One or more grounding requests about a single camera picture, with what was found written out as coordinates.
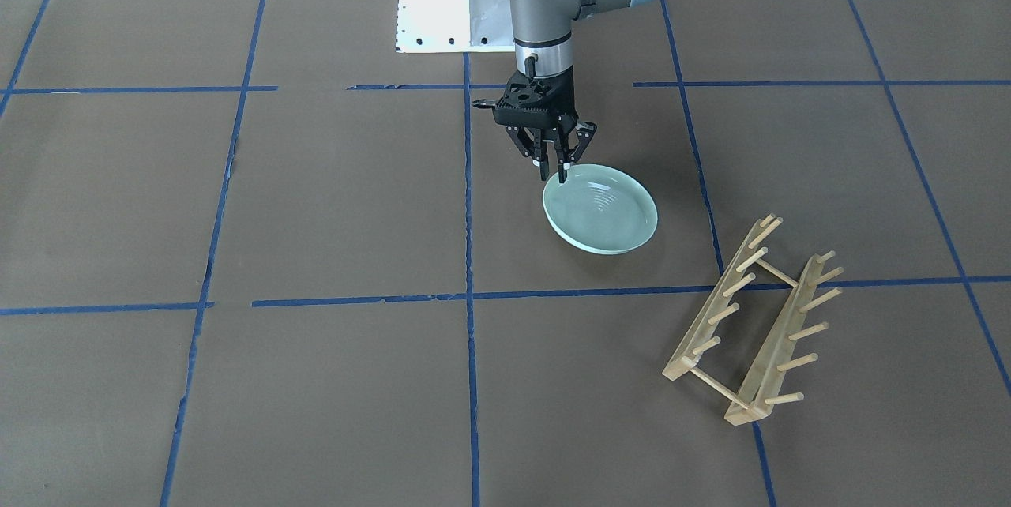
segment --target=light green plate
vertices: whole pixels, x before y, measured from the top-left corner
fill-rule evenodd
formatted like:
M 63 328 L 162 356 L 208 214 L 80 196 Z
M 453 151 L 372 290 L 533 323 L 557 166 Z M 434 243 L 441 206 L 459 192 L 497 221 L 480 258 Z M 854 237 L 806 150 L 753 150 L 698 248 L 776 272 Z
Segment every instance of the light green plate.
M 656 231 L 656 203 L 649 191 L 617 169 L 574 165 L 565 183 L 554 174 L 544 186 L 544 213 L 558 235 L 594 254 L 623 254 Z

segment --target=wooden dowel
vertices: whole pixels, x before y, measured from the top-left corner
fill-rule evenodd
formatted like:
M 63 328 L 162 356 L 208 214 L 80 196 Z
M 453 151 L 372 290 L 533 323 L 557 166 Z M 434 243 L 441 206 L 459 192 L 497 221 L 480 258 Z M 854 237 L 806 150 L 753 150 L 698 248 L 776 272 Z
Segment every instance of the wooden dowel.
M 695 349 L 692 349 L 692 354 L 693 355 L 701 355 L 702 353 L 705 353 L 706 351 L 712 349 L 713 347 L 716 347 L 719 344 L 720 344 L 720 338 L 719 337 L 712 337 L 712 338 L 710 338 L 709 341 L 703 343 L 702 345 L 698 346 Z
M 796 403 L 802 400 L 804 400 L 804 393 L 793 393 L 791 395 L 779 395 L 778 397 L 765 399 L 765 404 L 772 406 L 782 405 L 784 403 Z
M 709 319 L 709 325 L 716 325 L 716 324 L 720 323 L 724 318 L 726 318 L 730 314 L 733 314 L 734 312 L 736 312 L 737 310 L 740 310 L 740 309 L 741 309 L 741 305 L 740 304 L 738 304 L 736 302 L 733 303 L 733 304 L 731 304 L 730 306 L 728 306 L 727 308 L 725 308 L 722 312 L 720 312 L 719 314 L 717 314 L 717 315 L 713 316 L 712 318 L 710 318 Z
M 812 300 L 812 302 L 806 303 L 806 305 L 802 306 L 801 309 L 798 310 L 798 312 L 802 314 L 807 314 L 811 310 L 816 309 L 817 307 L 835 298 L 836 295 L 839 295 L 840 293 L 842 293 L 841 289 L 833 287 L 832 289 L 821 294 L 819 298 L 815 298 L 814 300 Z
M 744 286 L 748 285 L 749 283 L 751 283 L 751 280 L 753 280 L 753 279 L 755 279 L 755 273 L 751 272 L 747 276 L 744 276 L 743 278 L 741 278 L 741 281 L 739 281 L 739 282 L 735 283 L 734 285 L 728 287 L 726 289 L 726 291 L 723 291 L 723 298 L 730 298 L 731 295 L 734 294 L 735 291 L 737 291 L 738 289 L 741 289 L 742 287 L 744 287 Z
M 762 268 L 765 268 L 766 270 L 768 270 L 769 273 L 771 273 L 773 276 L 775 276 L 775 277 L 779 278 L 780 280 L 789 283 L 791 285 L 791 287 L 797 287 L 797 280 L 795 280 L 794 278 L 788 276 L 786 273 L 784 273 L 782 270 L 779 270 L 775 266 L 769 264 L 768 262 L 765 262 L 764 259 L 759 259 L 759 260 L 756 260 L 755 262 L 759 266 L 761 266 Z
M 830 280 L 830 279 L 838 276 L 841 273 L 842 273 L 842 266 L 839 266 L 837 269 L 831 270 L 831 272 L 829 272 L 827 274 L 822 274 L 822 276 L 820 278 L 818 278 L 817 280 L 815 280 L 814 285 L 823 284 L 823 283 L 827 282 L 828 280 Z
M 782 365 L 776 365 L 775 368 L 779 372 L 786 372 L 786 371 L 788 371 L 788 370 L 790 370 L 792 368 L 797 368 L 797 367 L 799 367 L 801 365 L 805 365 L 805 364 L 808 364 L 808 363 L 813 363 L 813 362 L 816 362 L 817 360 L 818 360 L 818 353 L 808 353 L 807 355 L 804 355 L 803 357 L 798 357 L 798 358 L 796 358 L 796 359 L 794 359 L 792 361 L 787 361 L 787 362 L 783 363 Z
M 823 322 L 823 323 L 820 323 L 818 325 L 813 325 L 812 327 L 809 327 L 808 329 L 802 329 L 801 331 L 798 331 L 797 333 L 795 333 L 795 334 L 787 337 L 787 339 L 789 339 L 791 341 L 798 341 L 798 339 L 804 339 L 805 337 L 807 337 L 809 335 L 814 335 L 814 334 L 818 333 L 819 331 L 825 331 L 827 329 L 828 329 L 828 323 L 827 322 Z
M 763 247 L 759 248 L 758 250 L 755 251 L 754 254 L 752 254 L 751 256 L 749 256 L 747 258 L 747 260 L 745 260 L 744 262 L 741 262 L 740 264 L 738 264 L 737 267 L 734 268 L 734 271 L 736 271 L 736 272 L 743 272 L 745 268 L 747 268 L 748 266 L 754 264 L 755 262 L 758 261 L 759 258 L 761 258 L 762 256 L 765 256 L 766 254 L 768 254 L 768 247 L 767 246 L 763 246 Z
M 748 248 L 754 248 L 758 246 L 758 244 L 761 241 L 765 240 L 765 237 L 768 237 L 770 234 L 772 234 L 772 231 L 774 231 L 775 228 L 778 227 L 779 225 L 783 225 L 782 217 L 777 217 L 775 221 L 769 223 L 768 227 L 765 227 L 764 231 L 762 231 L 757 237 L 754 238 L 754 240 L 748 243 Z
M 695 375 L 698 376 L 699 378 L 702 378 L 703 381 L 705 381 L 707 385 L 709 385 L 710 387 L 716 389 L 717 393 L 720 393 L 721 395 L 723 395 L 724 397 L 726 397 L 727 400 L 729 400 L 730 402 L 734 403 L 735 405 L 737 405 L 737 406 L 739 406 L 739 407 L 741 407 L 741 408 L 743 408 L 745 410 L 751 408 L 750 406 L 748 406 L 747 404 L 745 404 L 743 401 L 741 401 L 739 398 L 737 398 L 737 395 L 735 395 L 730 389 L 727 389 L 719 381 L 713 378 L 712 376 L 710 376 L 710 375 L 706 374 L 705 372 L 703 372 L 702 370 L 700 370 L 699 367 L 694 366 L 694 367 L 690 368 L 688 370 L 691 370 L 692 372 L 694 372 Z

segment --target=gray floor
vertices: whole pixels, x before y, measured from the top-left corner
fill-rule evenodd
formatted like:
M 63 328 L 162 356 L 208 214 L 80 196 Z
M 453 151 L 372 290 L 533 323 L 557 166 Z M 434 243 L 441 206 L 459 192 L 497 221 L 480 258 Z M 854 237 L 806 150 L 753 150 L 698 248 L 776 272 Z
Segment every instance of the gray floor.
M 0 0 L 0 505 L 1011 504 L 1011 0 L 578 24 L 585 161 L 660 213 L 618 257 L 467 109 L 512 57 L 398 55 L 394 7 Z M 768 212 L 846 291 L 733 427 L 659 373 Z

